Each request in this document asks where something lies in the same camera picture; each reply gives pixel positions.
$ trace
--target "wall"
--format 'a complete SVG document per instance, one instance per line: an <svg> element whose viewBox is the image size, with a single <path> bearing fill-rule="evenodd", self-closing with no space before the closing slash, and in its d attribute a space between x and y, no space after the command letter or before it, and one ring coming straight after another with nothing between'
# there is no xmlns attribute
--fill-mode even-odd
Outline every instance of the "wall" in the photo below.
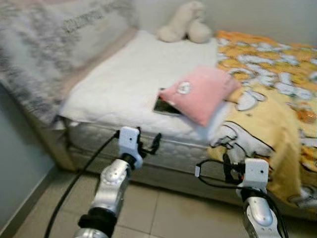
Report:
<svg viewBox="0 0 317 238"><path fill-rule="evenodd" d="M54 163L0 87L0 234Z"/></svg>
<svg viewBox="0 0 317 238"><path fill-rule="evenodd" d="M154 33L189 0L135 0L141 29ZM317 46L316 0L200 0L214 31L264 35L284 43Z"/></svg>

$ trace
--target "yellow blanket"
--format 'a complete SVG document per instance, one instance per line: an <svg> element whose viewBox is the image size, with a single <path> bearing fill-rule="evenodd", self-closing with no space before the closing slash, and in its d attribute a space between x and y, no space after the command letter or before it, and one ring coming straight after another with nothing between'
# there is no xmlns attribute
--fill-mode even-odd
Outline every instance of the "yellow blanket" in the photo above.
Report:
<svg viewBox="0 0 317 238"><path fill-rule="evenodd" d="M218 33L218 68L244 86L209 154L233 162L266 159L268 189L284 202L317 209L317 49L237 32Z"/></svg>

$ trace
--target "white bedsheet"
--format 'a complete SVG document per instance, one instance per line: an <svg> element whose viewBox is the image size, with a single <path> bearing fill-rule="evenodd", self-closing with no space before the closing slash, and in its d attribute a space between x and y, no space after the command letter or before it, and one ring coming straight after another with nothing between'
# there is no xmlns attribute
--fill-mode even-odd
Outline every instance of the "white bedsheet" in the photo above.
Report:
<svg viewBox="0 0 317 238"><path fill-rule="evenodd" d="M144 132L207 143L228 114L230 103L220 106L206 128L185 116L153 112L159 88L171 86L198 65L216 65L215 39L207 44L165 43L139 31L72 89L60 115L107 126L141 126Z"/></svg>

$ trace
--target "stuffed animal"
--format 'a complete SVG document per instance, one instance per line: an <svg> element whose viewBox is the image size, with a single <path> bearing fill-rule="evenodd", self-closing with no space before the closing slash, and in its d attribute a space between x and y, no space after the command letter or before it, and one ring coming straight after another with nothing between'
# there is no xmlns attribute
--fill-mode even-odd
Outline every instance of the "stuffed animal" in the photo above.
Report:
<svg viewBox="0 0 317 238"><path fill-rule="evenodd" d="M195 43L208 42L212 32L204 24L205 6L199 1L181 5L171 21L157 31L157 38L165 42L176 42L188 38Z"/></svg>

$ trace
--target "pink pillow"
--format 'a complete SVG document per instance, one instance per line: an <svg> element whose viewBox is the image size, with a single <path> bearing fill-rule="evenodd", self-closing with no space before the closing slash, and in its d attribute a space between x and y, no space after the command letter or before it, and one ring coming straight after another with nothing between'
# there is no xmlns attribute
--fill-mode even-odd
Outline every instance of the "pink pillow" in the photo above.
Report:
<svg viewBox="0 0 317 238"><path fill-rule="evenodd" d="M159 95L199 125L207 126L219 104L238 87L240 83L225 71L199 66Z"/></svg>

